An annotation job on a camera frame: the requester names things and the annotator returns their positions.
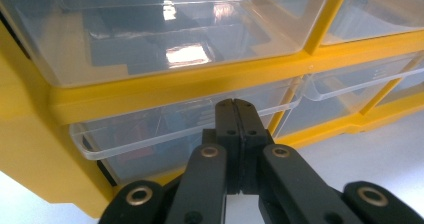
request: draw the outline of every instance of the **metal screw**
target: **metal screw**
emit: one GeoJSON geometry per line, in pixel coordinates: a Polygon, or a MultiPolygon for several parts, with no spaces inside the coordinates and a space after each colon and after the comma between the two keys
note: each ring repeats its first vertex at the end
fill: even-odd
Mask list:
{"type": "Polygon", "coordinates": [[[358,195],[362,200],[374,206],[384,207],[389,204],[387,197],[372,187],[359,188],[358,195]]]}
{"type": "Polygon", "coordinates": [[[285,157],[290,156],[290,152],[289,152],[289,150],[287,150],[287,149],[286,149],[286,148],[284,148],[284,147],[275,147],[274,149],[272,149],[272,153],[273,153],[275,156],[277,156],[277,157],[282,157],[282,158],[285,158],[285,157]]]}
{"type": "Polygon", "coordinates": [[[201,153],[204,157],[215,157],[218,156],[218,149],[215,147],[205,147],[202,149],[201,153]]]}
{"type": "Polygon", "coordinates": [[[153,191],[148,186],[134,188],[127,194],[127,202],[131,206],[139,206],[148,202],[153,196],[153,191]]]}

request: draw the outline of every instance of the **storage drawer cabinet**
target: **storage drawer cabinet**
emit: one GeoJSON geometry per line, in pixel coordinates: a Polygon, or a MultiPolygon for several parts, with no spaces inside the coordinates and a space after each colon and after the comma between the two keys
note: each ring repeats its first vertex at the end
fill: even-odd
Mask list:
{"type": "Polygon", "coordinates": [[[54,86],[302,50],[327,0],[0,0],[54,86]]]}
{"type": "Polygon", "coordinates": [[[307,76],[299,106],[285,112],[275,138],[361,111],[391,81],[424,71],[419,53],[307,76]]]}
{"type": "Polygon", "coordinates": [[[424,28],[424,0],[345,0],[324,44],[424,28]]]}
{"type": "Polygon", "coordinates": [[[223,93],[184,103],[73,124],[70,134],[82,154],[101,160],[117,184],[183,167],[201,144],[202,130],[214,128],[215,104],[238,98],[255,105],[264,126],[273,113],[294,108],[300,78],[223,93]]]}

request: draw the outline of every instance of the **plastic drawer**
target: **plastic drawer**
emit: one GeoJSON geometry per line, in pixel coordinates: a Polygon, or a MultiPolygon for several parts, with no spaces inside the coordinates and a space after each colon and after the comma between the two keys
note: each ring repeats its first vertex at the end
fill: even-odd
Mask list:
{"type": "Polygon", "coordinates": [[[251,102],[267,126],[273,113],[294,108],[300,97],[301,79],[295,78],[77,123],[70,126],[70,134],[87,159],[101,160],[114,180],[123,184],[184,166],[193,148],[201,144],[202,130],[214,128],[215,104],[221,100],[251,102]]]}
{"type": "Polygon", "coordinates": [[[300,51],[326,0],[0,0],[41,73],[74,87],[300,51]]]}
{"type": "Polygon", "coordinates": [[[424,93],[424,72],[404,78],[387,96],[378,104],[384,105],[407,96],[424,93]]]}
{"type": "Polygon", "coordinates": [[[417,53],[307,76],[299,106],[285,112],[275,138],[283,137],[362,110],[391,80],[424,71],[411,65],[417,53]]]}
{"type": "Polygon", "coordinates": [[[324,44],[424,28],[424,0],[345,0],[324,44]]]}

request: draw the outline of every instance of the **yellow storage organizer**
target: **yellow storage organizer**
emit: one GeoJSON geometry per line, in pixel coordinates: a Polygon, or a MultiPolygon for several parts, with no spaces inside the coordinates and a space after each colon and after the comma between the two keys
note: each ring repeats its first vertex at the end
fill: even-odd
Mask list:
{"type": "MultiPolygon", "coordinates": [[[[75,147],[70,125],[424,51],[424,31],[415,29],[321,46],[343,1],[327,0],[304,48],[292,55],[74,88],[49,84],[1,24],[0,169],[49,202],[75,203],[98,217],[112,199],[114,189],[96,163],[84,158],[75,147]]],[[[276,141],[299,147],[340,133],[377,128],[423,110],[422,82],[413,83],[402,88],[404,82],[400,79],[388,80],[360,111],[276,141]]],[[[286,92],[280,100],[290,102],[292,97],[293,93],[286,92]]],[[[277,130],[283,116],[283,112],[274,115],[269,128],[277,130]]],[[[166,182],[175,175],[170,173],[159,181],[166,182]]]]}

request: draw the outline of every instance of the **white surface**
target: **white surface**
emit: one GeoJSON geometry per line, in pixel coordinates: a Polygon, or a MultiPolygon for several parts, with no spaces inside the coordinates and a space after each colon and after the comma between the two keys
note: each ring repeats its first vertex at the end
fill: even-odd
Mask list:
{"type": "MultiPolygon", "coordinates": [[[[379,184],[424,216],[424,111],[357,135],[341,135],[299,150],[318,174],[342,190],[352,181],[379,184]]],[[[0,174],[0,223],[91,224],[72,204],[48,204],[0,174]]],[[[229,196],[227,224],[260,224],[255,196],[229,196]]]]}
{"type": "Polygon", "coordinates": [[[0,172],[0,223],[97,223],[74,204],[50,204],[0,172]]]}

